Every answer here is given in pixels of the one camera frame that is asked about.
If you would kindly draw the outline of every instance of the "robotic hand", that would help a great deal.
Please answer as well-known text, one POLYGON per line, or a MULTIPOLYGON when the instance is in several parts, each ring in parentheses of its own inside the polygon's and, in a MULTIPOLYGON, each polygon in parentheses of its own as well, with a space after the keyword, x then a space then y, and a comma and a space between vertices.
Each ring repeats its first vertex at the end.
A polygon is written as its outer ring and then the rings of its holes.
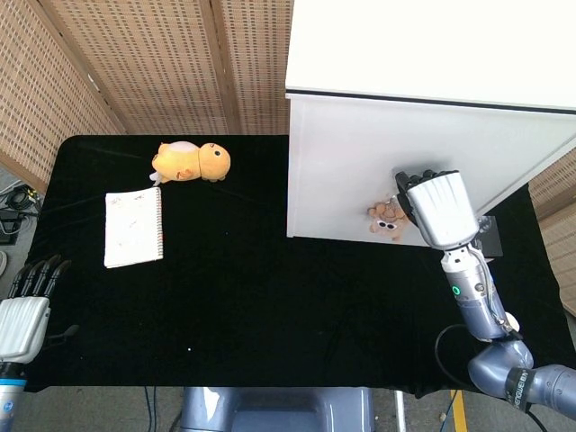
POLYGON ((472 382, 524 412, 535 403, 576 419, 576 371, 559 364, 533 369, 534 359, 504 311, 482 252, 470 244, 479 227, 460 173, 401 172, 396 184, 400 205, 424 240, 444 251, 442 268, 466 327, 490 343, 468 364, 472 382))
MULTIPOLYGON (((70 261, 59 261, 60 256, 53 256, 35 266, 25 266, 14 278, 8 298, 0 302, 0 431, 11 430, 16 405, 26 384, 23 367, 45 343, 50 296, 70 266, 70 261)), ((54 339, 70 336, 68 333, 69 330, 47 341, 56 345, 54 339)))

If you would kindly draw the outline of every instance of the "plush toy eyes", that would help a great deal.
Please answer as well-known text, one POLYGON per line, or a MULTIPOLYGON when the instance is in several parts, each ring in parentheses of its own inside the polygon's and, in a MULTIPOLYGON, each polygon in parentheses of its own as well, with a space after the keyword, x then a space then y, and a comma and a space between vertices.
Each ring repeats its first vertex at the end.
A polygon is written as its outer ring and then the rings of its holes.
POLYGON ((386 223, 383 220, 378 220, 378 226, 381 228, 387 228, 388 230, 396 230, 398 228, 393 223, 386 223))

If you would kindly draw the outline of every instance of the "stuffed animal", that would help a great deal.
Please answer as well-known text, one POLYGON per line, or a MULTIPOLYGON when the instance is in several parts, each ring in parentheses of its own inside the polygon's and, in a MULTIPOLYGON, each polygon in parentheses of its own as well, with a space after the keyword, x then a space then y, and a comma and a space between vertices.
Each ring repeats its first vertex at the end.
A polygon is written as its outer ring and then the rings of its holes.
POLYGON ((154 186, 170 180, 184 182, 199 177, 216 182, 224 180, 230 170, 230 154, 213 143, 200 148, 188 141, 162 143, 152 159, 152 167, 156 170, 150 175, 154 186))
POLYGON ((410 220, 395 197, 386 202, 377 202, 368 209, 372 218, 370 232, 380 234, 394 242, 402 239, 402 233, 410 224, 410 220))

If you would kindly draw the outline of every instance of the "spiral binding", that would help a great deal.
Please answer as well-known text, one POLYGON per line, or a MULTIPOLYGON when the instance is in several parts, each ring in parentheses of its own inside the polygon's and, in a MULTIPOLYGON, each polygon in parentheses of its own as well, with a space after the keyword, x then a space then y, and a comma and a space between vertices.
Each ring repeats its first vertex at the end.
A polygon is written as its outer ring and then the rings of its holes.
POLYGON ((156 187, 156 230, 157 230, 157 252, 158 257, 164 257, 164 236, 162 234, 162 193, 156 187))

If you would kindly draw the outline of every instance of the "white cabinet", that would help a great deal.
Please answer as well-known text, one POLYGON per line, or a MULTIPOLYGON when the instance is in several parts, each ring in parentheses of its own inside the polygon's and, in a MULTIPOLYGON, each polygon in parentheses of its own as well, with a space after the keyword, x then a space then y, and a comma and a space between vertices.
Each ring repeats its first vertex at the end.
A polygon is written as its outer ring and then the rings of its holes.
POLYGON ((458 169, 481 214, 572 149, 572 5, 526 3, 297 0, 288 235, 392 242, 367 210, 397 172, 458 169))

